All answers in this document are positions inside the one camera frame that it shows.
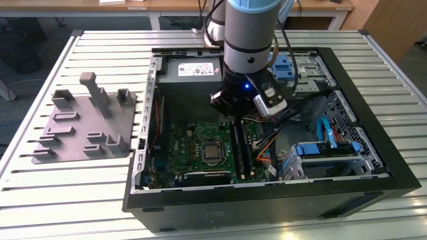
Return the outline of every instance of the slotted metal surface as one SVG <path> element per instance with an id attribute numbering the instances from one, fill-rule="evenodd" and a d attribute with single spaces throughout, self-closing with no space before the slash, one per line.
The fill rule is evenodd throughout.
<path id="1" fill-rule="evenodd" d="M 277 33 L 281 44 L 285 39 Z M 427 109 L 376 42 L 357 31 L 291 31 L 295 47 L 333 48 L 424 188 L 346 218 L 153 234 L 122 212 L 130 157 L 34 165 L 29 154 L 54 109 L 55 90 L 77 95 L 82 72 L 109 93 L 137 92 L 142 111 L 151 49 L 202 47 L 191 31 L 86 31 L 71 37 L 0 161 L 0 239 L 400 239 L 427 236 Z M 137 113 L 135 123 L 143 115 Z M 134 126 L 138 136 L 141 127 Z"/>

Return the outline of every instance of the power supply label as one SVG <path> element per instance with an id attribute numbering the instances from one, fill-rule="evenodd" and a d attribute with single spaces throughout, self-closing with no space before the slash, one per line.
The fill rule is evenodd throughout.
<path id="1" fill-rule="evenodd" d="M 213 76 L 214 73 L 214 63 L 182 63 L 178 66 L 178 76 Z"/>

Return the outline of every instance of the open computer tower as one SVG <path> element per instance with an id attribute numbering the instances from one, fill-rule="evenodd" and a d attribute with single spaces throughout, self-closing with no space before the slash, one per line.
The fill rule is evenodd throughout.
<path id="1" fill-rule="evenodd" d="M 210 106 L 223 52 L 153 51 L 123 201 L 153 232 L 345 217 L 421 187 L 330 48 L 294 48 L 294 100 L 323 94 L 286 121 L 262 158 L 257 144 L 278 119 L 235 122 Z M 283 86 L 291 66 L 282 48 L 271 72 Z"/>

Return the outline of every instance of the green circuit board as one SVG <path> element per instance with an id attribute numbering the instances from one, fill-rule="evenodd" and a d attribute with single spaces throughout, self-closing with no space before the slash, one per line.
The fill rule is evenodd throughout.
<path id="1" fill-rule="evenodd" d="M 257 125 L 247 122 L 246 133 L 249 141 L 259 138 Z M 210 143 L 221 146 L 221 162 L 205 162 L 203 147 Z M 242 179 L 237 175 L 233 137 L 230 123 L 198 122 L 191 124 L 175 124 L 170 129 L 169 157 L 163 160 L 162 171 L 158 171 L 157 181 L 159 188 L 174 188 L 177 178 L 190 172 L 231 172 L 231 183 L 254 183 L 266 181 L 263 165 L 257 165 L 255 175 Z"/>

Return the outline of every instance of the cpu socket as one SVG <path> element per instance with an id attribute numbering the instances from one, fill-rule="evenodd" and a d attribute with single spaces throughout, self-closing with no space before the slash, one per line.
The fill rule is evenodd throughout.
<path id="1" fill-rule="evenodd" d="M 202 161 L 206 164 L 218 164 L 223 161 L 223 144 L 215 139 L 202 143 Z"/>

